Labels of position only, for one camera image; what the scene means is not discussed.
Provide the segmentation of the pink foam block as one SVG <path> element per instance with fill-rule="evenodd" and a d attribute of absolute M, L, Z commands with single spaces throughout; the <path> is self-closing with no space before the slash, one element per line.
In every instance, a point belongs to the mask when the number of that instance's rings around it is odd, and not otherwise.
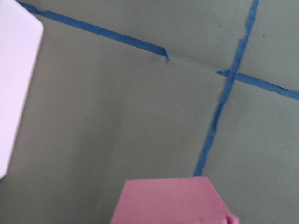
<path fill-rule="evenodd" d="M 127 180 L 113 224 L 238 224 L 207 177 Z"/>

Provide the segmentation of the pink plastic bin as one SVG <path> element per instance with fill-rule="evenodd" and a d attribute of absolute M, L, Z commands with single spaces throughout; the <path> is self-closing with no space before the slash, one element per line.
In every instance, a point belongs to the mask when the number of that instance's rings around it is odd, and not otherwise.
<path fill-rule="evenodd" d="M 42 23 L 15 0 L 0 2 L 0 176 L 7 174 L 31 77 Z"/>

